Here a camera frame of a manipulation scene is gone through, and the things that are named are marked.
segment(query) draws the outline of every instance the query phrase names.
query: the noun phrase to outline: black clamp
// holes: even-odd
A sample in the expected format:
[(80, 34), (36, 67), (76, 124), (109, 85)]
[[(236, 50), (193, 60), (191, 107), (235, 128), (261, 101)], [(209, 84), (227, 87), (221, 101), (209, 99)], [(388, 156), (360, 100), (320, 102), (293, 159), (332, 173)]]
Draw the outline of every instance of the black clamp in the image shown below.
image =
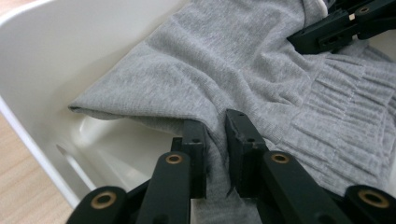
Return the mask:
[[(242, 198), (254, 198), (266, 224), (394, 224), (396, 200), (368, 186), (344, 197), (322, 189), (290, 154), (270, 151), (248, 116), (226, 112), (230, 178)], [(186, 120), (182, 138), (157, 161), (150, 181), (126, 192), (102, 187), (89, 193), (68, 224), (188, 224), (190, 199), (205, 198), (207, 131)]]
[(288, 37), (301, 54), (317, 54), (347, 46), (354, 35), (368, 39), (396, 29), (396, 0), (343, 0), (332, 13)]

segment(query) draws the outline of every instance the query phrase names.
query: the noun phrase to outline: light wood floor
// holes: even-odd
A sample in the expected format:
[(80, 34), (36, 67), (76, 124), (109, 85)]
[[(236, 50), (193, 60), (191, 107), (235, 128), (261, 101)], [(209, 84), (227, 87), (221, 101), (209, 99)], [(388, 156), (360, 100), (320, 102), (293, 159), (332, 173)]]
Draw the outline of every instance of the light wood floor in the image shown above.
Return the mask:
[[(34, 0), (0, 0), (0, 16)], [(0, 114), (0, 224), (65, 223), (61, 193)]]

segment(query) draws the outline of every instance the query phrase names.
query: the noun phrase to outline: wooden table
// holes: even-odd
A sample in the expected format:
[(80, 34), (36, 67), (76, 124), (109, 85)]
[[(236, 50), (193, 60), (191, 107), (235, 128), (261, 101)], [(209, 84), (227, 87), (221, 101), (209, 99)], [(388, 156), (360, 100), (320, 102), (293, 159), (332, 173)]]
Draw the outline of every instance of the wooden table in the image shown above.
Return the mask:
[[(0, 0), (0, 16), (35, 0)], [(65, 223), (72, 209), (0, 114), (0, 224)]]

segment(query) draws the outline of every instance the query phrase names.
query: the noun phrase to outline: white plastic bin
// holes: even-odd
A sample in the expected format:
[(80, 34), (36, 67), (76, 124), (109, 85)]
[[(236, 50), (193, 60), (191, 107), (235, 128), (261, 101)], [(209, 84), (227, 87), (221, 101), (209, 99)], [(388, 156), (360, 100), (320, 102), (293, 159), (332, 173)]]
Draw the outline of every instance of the white plastic bin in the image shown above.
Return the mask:
[[(103, 185), (135, 188), (169, 150), (170, 134), (67, 105), (186, 2), (42, 0), (0, 18), (1, 112), (72, 206)], [(374, 45), (396, 59), (395, 39)]]

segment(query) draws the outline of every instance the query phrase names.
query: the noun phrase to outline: gray fabric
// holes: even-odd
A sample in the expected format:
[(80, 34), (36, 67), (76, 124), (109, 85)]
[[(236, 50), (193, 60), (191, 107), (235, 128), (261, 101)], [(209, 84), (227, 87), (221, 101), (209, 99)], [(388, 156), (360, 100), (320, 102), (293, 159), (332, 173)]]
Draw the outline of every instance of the gray fabric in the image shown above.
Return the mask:
[(300, 55), (286, 37), (322, 19), (314, 0), (192, 1), (70, 108), (181, 133), (210, 135), (202, 223), (260, 223), (254, 201), (230, 188), (225, 110), (245, 112), (271, 150), (288, 151), (324, 188), (384, 188), (393, 163), (396, 66), (358, 41), (337, 54)]

